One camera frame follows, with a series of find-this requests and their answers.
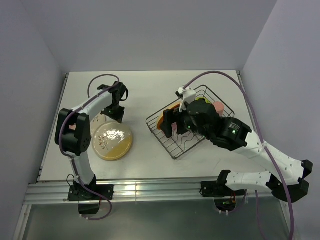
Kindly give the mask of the cream pink floral plate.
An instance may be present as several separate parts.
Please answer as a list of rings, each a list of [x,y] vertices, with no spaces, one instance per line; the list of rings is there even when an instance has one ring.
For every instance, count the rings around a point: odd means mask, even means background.
[[[93,120],[90,122],[90,135],[91,137],[96,132],[97,128],[101,125],[103,125],[107,121],[107,117],[104,114],[98,114],[93,118]]]

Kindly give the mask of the cream yellow floral plate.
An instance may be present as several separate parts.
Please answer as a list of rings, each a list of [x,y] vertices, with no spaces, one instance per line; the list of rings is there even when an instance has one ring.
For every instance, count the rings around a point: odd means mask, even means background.
[[[117,161],[132,147],[133,133],[128,125],[116,121],[105,122],[94,132],[92,148],[105,161]]]

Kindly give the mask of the lime green bowl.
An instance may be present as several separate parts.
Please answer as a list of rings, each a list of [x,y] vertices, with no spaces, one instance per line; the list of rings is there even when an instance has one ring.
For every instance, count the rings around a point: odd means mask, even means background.
[[[207,104],[211,104],[211,102],[206,97],[196,97],[196,101],[205,101]]]

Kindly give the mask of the salmon pink cup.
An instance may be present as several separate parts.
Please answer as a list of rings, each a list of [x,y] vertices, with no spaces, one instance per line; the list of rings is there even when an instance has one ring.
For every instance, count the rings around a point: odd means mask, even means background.
[[[214,102],[212,103],[212,105],[214,106],[217,114],[218,114],[220,117],[222,117],[223,114],[224,114],[224,108],[225,108],[224,104],[223,104],[222,102],[220,102],[220,101],[214,101]]]

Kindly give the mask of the pink plastic plate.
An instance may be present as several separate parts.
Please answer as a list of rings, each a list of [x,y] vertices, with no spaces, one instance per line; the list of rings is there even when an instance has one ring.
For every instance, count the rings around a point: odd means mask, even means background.
[[[171,125],[171,129],[172,129],[173,133],[177,130],[177,128],[178,127],[177,127],[177,123],[176,122]]]

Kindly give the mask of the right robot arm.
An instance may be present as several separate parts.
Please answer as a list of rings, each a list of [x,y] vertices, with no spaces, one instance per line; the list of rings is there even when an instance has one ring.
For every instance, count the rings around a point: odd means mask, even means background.
[[[162,112],[157,119],[157,129],[167,138],[192,132],[213,145],[242,155],[263,168],[259,172],[222,170],[210,187],[204,186],[215,197],[231,193],[243,194],[245,190],[271,193],[277,199],[295,203],[308,194],[309,183],[305,178],[312,173],[313,163],[296,160],[266,142],[256,132],[235,117],[223,117],[214,104],[198,98],[180,110],[177,104]]]

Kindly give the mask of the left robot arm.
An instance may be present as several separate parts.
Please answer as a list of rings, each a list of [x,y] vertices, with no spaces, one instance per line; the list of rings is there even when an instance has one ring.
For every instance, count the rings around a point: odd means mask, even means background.
[[[127,87],[120,81],[112,86],[101,85],[95,95],[73,109],[63,108],[58,113],[55,143],[62,155],[70,159],[73,170],[73,184],[68,200],[94,201],[111,200],[114,186],[98,185],[88,156],[91,145],[91,121],[103,114],[117,123],[122,123],[125,109],[120,105],[123,97],[128,97]]]

